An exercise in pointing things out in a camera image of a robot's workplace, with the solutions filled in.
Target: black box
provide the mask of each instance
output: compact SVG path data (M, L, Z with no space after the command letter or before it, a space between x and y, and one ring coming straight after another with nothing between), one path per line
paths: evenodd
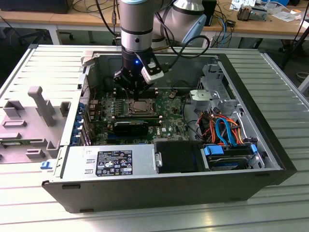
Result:
M214 9L216 8L217 0L203 0L204 15L206 15L205 26L209 27L212 22Z
M0 0L2 11L35 11L66 14L73 0Z

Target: workbench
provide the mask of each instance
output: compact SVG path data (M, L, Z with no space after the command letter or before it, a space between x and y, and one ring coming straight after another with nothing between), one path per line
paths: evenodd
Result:
M268 16L266 22L262 21L238 21L237 11L230 11L229 5L231 0L219 0L218 4L221 6L225 15L229 15L228 19L236 21L236 26L233 32L233 37L254 37L254 38L269 38L269 39L289 39L292 40L297 34L299 28L299 21L284 22L275 17ZM94 4L94 0L86 0L86 5ZM102 9L112 5L112 1L103 4ZM302 0L298 5L304 7L305 10L307 1ZM80 11L85 11L84 2L81 1L75 6ZM103 11L104 17L110 27L112 27L112 7ZM0 12L0 15L8 21L12 27L15 28L34 28L34 29L47 29L51 34L53 44L61 44L59 30L86 30L86 31L107 31L99 17L93 13L77 12L70 9L68 14L52 14L52 13L30 13L30 12ZM8 25L0 20L0 27L8 27ZM117 20L116 31L120 31L119 20ZM210 39L218 35L222 30L217 19L213 20L210 27L204 27L202 34L208 36Z
M70 101L83 73L83 51L112 49L115 47L29 48L0 89L0 107L16 99L23 106L33 105L27 95L33 84L45 89L43 96L53 105ZM297 168L296 174L245 202L70 214L41 187L52 171L42 171L40 163L0 164L0 230L307 232L309 102L267 54L249 49L209 49L207 53L227 55Z

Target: warning label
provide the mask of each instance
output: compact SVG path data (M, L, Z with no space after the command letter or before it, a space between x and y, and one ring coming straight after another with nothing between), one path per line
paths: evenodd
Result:
M132 150L98 152L96 168L97 176L132 174Z

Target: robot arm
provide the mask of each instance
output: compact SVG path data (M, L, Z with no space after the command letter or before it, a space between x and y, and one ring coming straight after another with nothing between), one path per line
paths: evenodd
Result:
M202 0L120 0L122 68L114 81L139 94L164 76L151 44L153 35L164 37L159 12L177 41L187 42L200 34L206 21Z

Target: blue drive bracket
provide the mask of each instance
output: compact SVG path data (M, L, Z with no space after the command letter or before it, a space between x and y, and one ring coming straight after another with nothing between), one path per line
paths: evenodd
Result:
M205 155L223 155L223 148L219 145L208 145L204 148Z

